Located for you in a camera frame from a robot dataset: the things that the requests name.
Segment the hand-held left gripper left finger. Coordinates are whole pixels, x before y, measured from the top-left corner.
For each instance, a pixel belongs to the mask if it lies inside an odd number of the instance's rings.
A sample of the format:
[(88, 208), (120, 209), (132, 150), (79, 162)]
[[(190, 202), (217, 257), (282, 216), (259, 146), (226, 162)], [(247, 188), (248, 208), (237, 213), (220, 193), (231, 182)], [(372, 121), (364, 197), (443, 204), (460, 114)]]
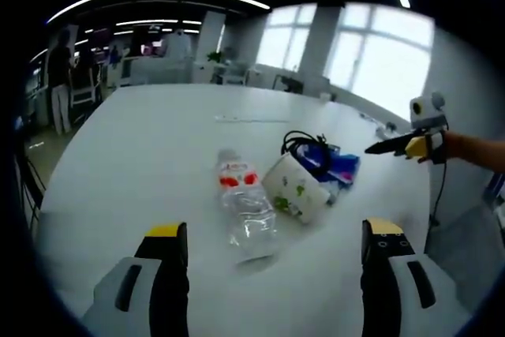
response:
[(94, 336), (187, 336), (187, 224), (153, 227), (95, 286), (82, 322)]

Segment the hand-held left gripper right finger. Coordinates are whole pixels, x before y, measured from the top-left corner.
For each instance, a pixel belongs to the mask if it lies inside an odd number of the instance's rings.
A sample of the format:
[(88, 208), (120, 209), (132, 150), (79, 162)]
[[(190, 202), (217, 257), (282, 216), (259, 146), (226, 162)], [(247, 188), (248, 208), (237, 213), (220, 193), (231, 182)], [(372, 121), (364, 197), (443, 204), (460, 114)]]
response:
[(469, 319), (452, 278), (392, 222), (362, 222), (361, 265), (363, 336), (454, 336)]

